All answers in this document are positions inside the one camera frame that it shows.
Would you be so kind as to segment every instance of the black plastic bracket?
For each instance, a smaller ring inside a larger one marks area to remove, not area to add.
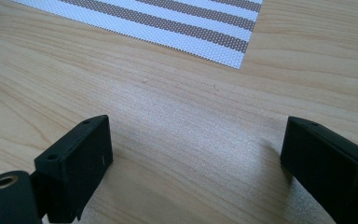
[[[289,117],[281,164],[336,223],[358,223],[357,145],[318,123]]]
[[[34,160],[35,172],[0,175],[0,223],[80,219],[113,162],[109,118],[86,119]]]

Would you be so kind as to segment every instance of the wooden table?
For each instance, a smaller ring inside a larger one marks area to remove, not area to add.
[[[266,0],[236,70],[0,0],[0,174],[101,114],[81,223],[334,223],[279,156],[289,115],[358,144],[358,1]]]

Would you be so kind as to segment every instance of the screw hole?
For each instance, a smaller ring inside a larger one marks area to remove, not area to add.
[[[0,189],[5,189],[16,183],[19,178],[16,175],[10,175],[0,178]]]
[[[52,154],[52,155],[49,155],[48,156],[48,160],[49,161],[54,161],[55,159],[57,159],[58,158],[58,155],[57,154]]]

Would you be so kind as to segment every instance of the light wood tabletop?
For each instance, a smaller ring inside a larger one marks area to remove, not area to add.
[[[237,70],[0,0],[0,174],[101,114],[80,223],[334,223],[279,157],[288,116],[358,144],[358,1],[265,0]]]

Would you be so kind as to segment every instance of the woven mat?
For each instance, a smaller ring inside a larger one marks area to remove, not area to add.
[[[240,68],[263,0],[12,0]]]

